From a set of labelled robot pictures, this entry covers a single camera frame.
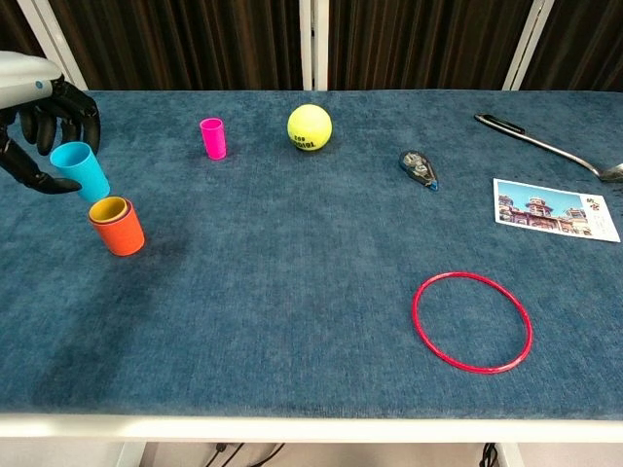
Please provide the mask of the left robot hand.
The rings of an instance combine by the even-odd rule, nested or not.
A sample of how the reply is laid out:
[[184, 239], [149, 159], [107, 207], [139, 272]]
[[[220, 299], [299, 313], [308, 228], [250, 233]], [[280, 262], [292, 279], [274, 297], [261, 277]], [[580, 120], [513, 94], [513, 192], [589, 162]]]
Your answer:
[[54, 62], [17, 52], [1, 53], [1, 167], [39, 193], [79, 191], [79, 182], [40, 170], [10, 137], [8, 127], [15, 121], [20, 121], [24, 139], [36, 145], [42, 156], [52, 151], [57, 124], [61, 124], [62, 142], [82, 141], [96, 152], [101, 126], [95, 101], [66, 81]]

